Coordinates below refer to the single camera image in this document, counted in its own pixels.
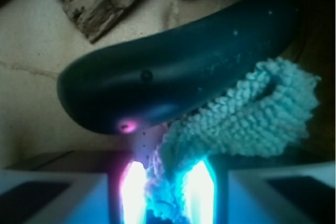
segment glowing light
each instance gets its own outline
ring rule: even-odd
[[[138,127],[138,123],[136,121],[128,120],[120,123],[119,129],[122,133],[132,133]]]
[[[124,224],[144,224],[146,221],[146,201],[144,185],[146,171],[140,162],[133,162],[121,185],[121,201]]]
[[[215,185],[204,161],[197,163],[184,179],[186,213],[191,223],[214,223]]]

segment dark blue whale figurine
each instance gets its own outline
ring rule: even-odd
[[[282,53],[300,17],[297,0],[243,0],[187,25],[99,49],[60,74],[59,100],[74,121],[103,134],[175,119]]]

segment purple light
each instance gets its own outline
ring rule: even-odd
[[[144,196],[145,183],[145,168],[140,162],[133,162],[126,171],[120,190],[124,224],[145,223],[147,207]]]

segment light blue knitted fabric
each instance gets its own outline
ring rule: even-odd
[[[174,122],[147,170],[148,207],[186,224],[183,176],[201,159],[216,153],[270,157],[307,138],[319,80],[282,58],[259,62],[225,96]]]

